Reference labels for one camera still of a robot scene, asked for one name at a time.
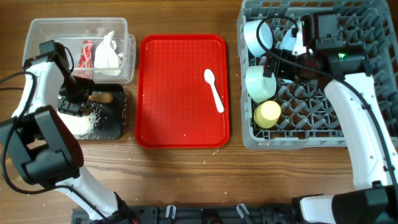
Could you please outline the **white plastic spoon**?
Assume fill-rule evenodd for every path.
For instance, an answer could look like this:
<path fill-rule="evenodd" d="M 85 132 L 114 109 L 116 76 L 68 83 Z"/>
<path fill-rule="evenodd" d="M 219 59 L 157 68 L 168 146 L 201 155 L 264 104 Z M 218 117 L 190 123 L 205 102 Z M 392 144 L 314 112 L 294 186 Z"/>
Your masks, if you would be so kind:
<path fill-rule="evenodd" d="M 208 68 L 204 71 L 204 79 L 209 84 L 209 86 L 211 88 L 217 111 L 219 113 L 224 113 L 223 103 L 222 103 L 221 98 L 220 98 L 220 96 L 217 92 L 217 89 L 215 87 L 214 73 Z"/>

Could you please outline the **carrot piece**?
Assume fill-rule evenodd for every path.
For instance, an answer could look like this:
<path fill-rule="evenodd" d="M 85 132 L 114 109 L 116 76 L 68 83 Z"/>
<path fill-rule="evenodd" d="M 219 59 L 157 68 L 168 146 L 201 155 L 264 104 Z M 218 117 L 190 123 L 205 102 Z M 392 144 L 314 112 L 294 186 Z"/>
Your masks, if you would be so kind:
<path fill-rule="evenodd" d="M 111 93 L 95 93 L 88 97 L 88 101 L 96 103 L 111 103 L 113 101 L 113 96 Z"/>

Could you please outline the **red candy wrapper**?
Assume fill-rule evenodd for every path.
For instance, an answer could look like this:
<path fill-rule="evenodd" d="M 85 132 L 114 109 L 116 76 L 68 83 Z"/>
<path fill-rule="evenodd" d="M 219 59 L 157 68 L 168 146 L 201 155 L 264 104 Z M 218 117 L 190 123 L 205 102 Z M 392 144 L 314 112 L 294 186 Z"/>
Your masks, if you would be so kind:
<path fill-rule="evenodd" d="M 78 62 L 78 68 L 84 70 L 79 70 L 77 75 L 82 78 L 91 79 L 92 71 L 87 70 L 87 68 L 93 68 L 93 59 L 92 59 L 92 48 L 93 48 L 93 41 L 91 40 L 84 40 L 83 41 L 83 48 L 81 50 L 80 59 Z"/>

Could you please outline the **light blue bowl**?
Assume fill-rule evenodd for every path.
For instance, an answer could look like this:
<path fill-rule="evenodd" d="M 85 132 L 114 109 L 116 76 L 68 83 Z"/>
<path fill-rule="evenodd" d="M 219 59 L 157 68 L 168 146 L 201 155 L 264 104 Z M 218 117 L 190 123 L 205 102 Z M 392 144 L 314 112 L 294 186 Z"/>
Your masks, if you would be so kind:
<path fill-rule="evenodd" d="M 245 43 L 250 53 L 255 57 L 260 57 L 265 54 L 265 50 L 261 47 L 257 39 L 257 28 L 261 21 L 251 21 L 245 23 L 243 27 Z M 271 49 L 273 46 L 273 37 L 270 27 L 264 22 L 259 29 L 259 38 L 262 44 L 267 48 Z"/>

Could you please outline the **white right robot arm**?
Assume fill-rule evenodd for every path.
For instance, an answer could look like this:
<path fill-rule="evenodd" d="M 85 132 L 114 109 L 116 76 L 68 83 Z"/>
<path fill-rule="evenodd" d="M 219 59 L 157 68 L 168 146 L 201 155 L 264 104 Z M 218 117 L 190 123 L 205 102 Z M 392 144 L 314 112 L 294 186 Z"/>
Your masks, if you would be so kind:
<path fill-rule="evenodd" d="M 295 198 L 293 218 L 307 223 L 396 223 L 397 152 L 377 102 L 368 56 L 348 47 L 334 12 L 317 12 L 294 23 L 305 60 L 282 63 L 296 69 L 293 80 L 316 80 L 340 123 L 353 168 L 355 190 Z"/>

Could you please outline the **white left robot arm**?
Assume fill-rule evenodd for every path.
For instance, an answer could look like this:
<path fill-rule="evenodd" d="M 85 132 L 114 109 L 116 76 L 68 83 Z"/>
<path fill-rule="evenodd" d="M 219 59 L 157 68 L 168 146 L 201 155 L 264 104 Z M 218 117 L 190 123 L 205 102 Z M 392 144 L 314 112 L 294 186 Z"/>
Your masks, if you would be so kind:
<path fill-rule="evenodd" d="M 6 184 L 20 194 L 59 191 L 88 214 L 90 223 L 140 223 L 120 198 L 85 167 L 83 151 L 58 112 L 89 113 L 87 101 L 110 103 L 109 93 L 94 94 L 95 83 L 72 74 L 68 48 L 53 40 L 39 45 L 21 71 L 1 79 L 25 76 L 19 106 L 1 123 L 1 172 Z"/>

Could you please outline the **yellow plastic cup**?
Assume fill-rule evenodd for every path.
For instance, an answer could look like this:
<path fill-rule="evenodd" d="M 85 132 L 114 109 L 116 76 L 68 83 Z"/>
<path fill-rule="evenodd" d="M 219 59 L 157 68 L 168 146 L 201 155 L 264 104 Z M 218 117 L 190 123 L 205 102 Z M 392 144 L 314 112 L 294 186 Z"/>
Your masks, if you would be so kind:
<path fill-rule="evenodd" d="M 273 127 L 281 115 L 281 108 L 275 101 L 265 101 L 254 110 L 254 121 L 262 128 Z"/>

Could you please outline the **white napkin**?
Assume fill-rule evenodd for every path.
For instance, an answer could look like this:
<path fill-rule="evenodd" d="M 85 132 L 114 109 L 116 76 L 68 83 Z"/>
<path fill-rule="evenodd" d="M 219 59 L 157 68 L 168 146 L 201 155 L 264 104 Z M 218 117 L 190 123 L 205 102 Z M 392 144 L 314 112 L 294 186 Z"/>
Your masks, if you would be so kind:
<path fill-rule="evenodd" d="M 123 43 L 114 38 L 115 31 L 111 31 L 103 37 L 103 40 L 95 49 L 94 71 L 106 76 L 116 77 L 121 74 Z"/>

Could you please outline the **light blue plate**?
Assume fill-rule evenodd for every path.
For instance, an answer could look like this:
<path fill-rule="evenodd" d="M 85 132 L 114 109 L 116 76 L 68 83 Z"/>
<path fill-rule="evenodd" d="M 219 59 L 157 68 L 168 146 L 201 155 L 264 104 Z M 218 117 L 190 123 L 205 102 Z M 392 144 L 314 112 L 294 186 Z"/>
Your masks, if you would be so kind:
<path fill-rule="evenodd" d="M 298 23 L 298 32 L 296 37 L 293 37 L 293 28 L 289 29 L 282 39 L 279 49 L 287 50 L 293 56 L 299 56 L 307 53 L 307 48 L 303 42 L 302 23 Z"/>

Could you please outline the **green bowl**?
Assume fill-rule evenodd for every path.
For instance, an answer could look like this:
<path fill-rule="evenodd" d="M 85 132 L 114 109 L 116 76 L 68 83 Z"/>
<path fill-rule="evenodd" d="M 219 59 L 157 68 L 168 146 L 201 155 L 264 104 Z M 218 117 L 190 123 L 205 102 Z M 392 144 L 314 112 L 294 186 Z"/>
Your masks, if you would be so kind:
<path fill-rule="evenodd" d="M 276 78 L 273 71 L 263 66 L 251 66 L 246 71 L 246 88 L 256 103 L 272 98 L 276 92 Z"/>

